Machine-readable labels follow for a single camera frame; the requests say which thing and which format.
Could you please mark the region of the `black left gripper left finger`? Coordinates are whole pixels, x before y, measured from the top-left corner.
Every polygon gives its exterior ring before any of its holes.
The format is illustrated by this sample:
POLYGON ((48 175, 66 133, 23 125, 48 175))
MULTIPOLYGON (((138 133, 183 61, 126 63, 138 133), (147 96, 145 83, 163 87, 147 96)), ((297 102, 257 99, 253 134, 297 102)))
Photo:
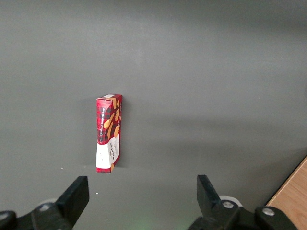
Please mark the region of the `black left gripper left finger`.
POLYGON ((2 230, 71 230, 89 202, 88 177, 79 176, 54 202, 45 202, 24 216, 0 212, 2 230))

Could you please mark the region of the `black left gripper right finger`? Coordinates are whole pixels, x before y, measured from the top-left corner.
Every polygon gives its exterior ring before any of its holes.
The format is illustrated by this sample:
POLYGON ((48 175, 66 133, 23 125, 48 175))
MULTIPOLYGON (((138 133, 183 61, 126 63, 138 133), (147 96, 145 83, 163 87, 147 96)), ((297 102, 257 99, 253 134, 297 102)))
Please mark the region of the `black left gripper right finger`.
POLYGON ((190 230, 296 230, 275 207, 257 207, 252 213, 232 200, 221 199, 206 175, 197 176, 197 201, 202 213, 190 230))

